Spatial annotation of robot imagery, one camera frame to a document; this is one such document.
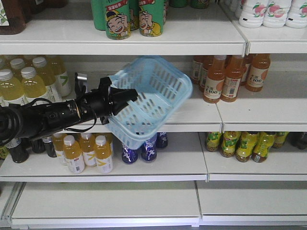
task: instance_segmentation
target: bottle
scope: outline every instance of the bottle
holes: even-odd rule
[[[10,61],[10,65],[14,77],[21,82],[23,80],[23,77],[21,76],[21,70],[25,67],[24,60],[22,60],[21,58],[13,59],[12,61]]]
[[[244,59],[241,55],[233,55],[225,70],[225,80],[221,99],[224,102],[234,102],[237,98],[241,78],[243,75]]]
[[[199,84],[199,90],[203,92],[205,90],[206,80],[208,76],[208,69],[212,66],[213,63],[213,55],[205,55],[201,68],[201,80]]]
[[[206,134],[206,149],[209,152],[216,152],[220,145],[222,133],[220,132],[208,132]]]
[[[71,92],[71,85],[62,58],[58,55],[46,55],[47,61],[51,63],[53,73],[57,79],[57,89],[62,97]]]
[[[54,150],[56,151],[57,158],[62,165],[67,165],[63,151],[64,137],[66,136],[66,133],[55,133],[52,135]]]
[[[275,136],[276,132],[260,132],[259,141],[251,155],[254,162],[261,163],[267,159],[269,150],[274,144]]]
[[[28,102],[31,102],[36,98],[45,98],[49,100],[49,94],[46,90],[45,84],[41,77],[36,74],[35,68],[23,68],[21,70],[21,75],[24,78],[22,80],[22,86],[24,88],[25,97]],[[35,105],[38,104],[47,104],[47,102],[35,102]]]
[[[236,143],[241,136],[240,131],[226,131],[224,132],[224,138],[222,141],[222,152],[223,157],[232,157],[236,152]]]
[[[57,157],[56,151],[54,149],[54,145],[52,143],[52,136],[42,138],[42,140],[44,142],[44,146],[45,146],[48,156],[52,158]]]
[[[157,133],[142,145],[141,157],[146,162],[154,161],[157,158],[156,140]]]
[[[113,170],[110,144],[106,141],[106,137],[102,135],[97,136],[95,142],[97,168],[101,173],[109,173]]]
[[[276,132],[275,141],[273,144],[273,148],[279,149],[283,146],[289,132]]]
[[[8,148],[13,162],[22,163],[29,158],[29,153],[22,145],[20,138],[12,139],[5,145]]]
[[[258,142],[259,132],[242,132],[238,148],[236,149],[236,159],[240,162],[247,162]]]
[[[251,63],[245,88],[252,92],[261,91],[264,80],[267,77],[270,64],[270,54],[257,54]]]
[[[43,79],[51,102],[62,102],[62,97],[59,95],[56,86],[56,78],[51,66],[47,65],[46,59],[44,57],[34,58],[33,66],[36,68],[37,74]]]
[[[5,106],[9,104],[24,105],[27,103],[22,85],[13,76],[10,69],[0,70],[0,92]]]
[[[191,81],[193,84],[199,84],[201,81],[201,68],[203,63],[203,55],[195,55],[192,63]]]
[[[91,133],[81,133],[80,138],[80,148],[82,150],[82,155],[84,163],[87,166],[94,167],[96,166],[95,159],[95,137]]]
[[[0,35],[15,35],[25,29],[20,0],[0,0]]]
[[[208,103],[217,103],[220,100],[225,79],[226,55],[216,55],[212,66],[208,69],[208,76],[203,92],[203,99]]]
[[[251,62],[253,61],[253,58],[254,58],[254,54],[245,55],[244,57],[245,68],[244,68],[244,73],[242,75],[240,85],[246,85],[246,78],[249,74],[250,66],[251,66]]]
[[[72,173],[81,173],[85,169],[82,151],[72,135],[64,137],[63,151],[69,170]]]

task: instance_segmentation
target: plastic basket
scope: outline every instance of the plastic basket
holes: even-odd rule
[[[138,58],[110,78],[113,87],[136,89],[139,94],[137,101],[128,102],[107,124],[133,150],[150,139],[193,90],[187,75],[157,56]]]

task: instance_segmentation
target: store shelf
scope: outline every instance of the store shelf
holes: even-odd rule
[[[201,144],[210,181],[307,181],[307,152],[285,143],[280,149],[271,148],[267,160],[242,163],[235,157],[225,158],[220,152],[209,152],[204,146],[204,134],[200,133]]]
[[[232,103],[219,101],[223,131],[306,131],[307,78],[305,72],[269,70],[262,91],[244,86]]]
[[[307,53],[307,28],[295,29],[288,26],[282,28],[246,28],[239,24],[234,13],[224,4],[219,4],[235,28],[247,42],[246,54],[259,53]]]
[[[27,183],[12,228],[195,225],[199,218],[194,182]]]
[[[130,38],[114,41],[94,28],[90,3],[75,2],[35,15],[20,34],[1,35],[0,50],[1,54],[221,55],[243,54],[245,41],[214,3],[206,10],[170,8],[159,37],[133,31]]]
[[[306,182],[197,182],[201,225],[306,225]]]
[[[114,141],[114,169],[101,174],[96,167],[86,167],[72,174],[57,158],[31,153],[27,161],[16,164],[11,157],[0,168],[1,181],[22,182],[136,182],[206,180],[207,170],[197,133],[169,133],[169,144],[158,150],[157,159],[146,163],[139,159],[132,165],[121,160],[121,143]]]

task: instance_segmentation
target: green can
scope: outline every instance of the green can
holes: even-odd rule
[[[106,30],[103,0],[91,0],[91,6],[96,30]]]
[[[130,11],[128,0],[104,0],[106,35],[113,40],[130,37]]]
[[[157,37],[163,32],[164,0],[139,0],[140,33]]]

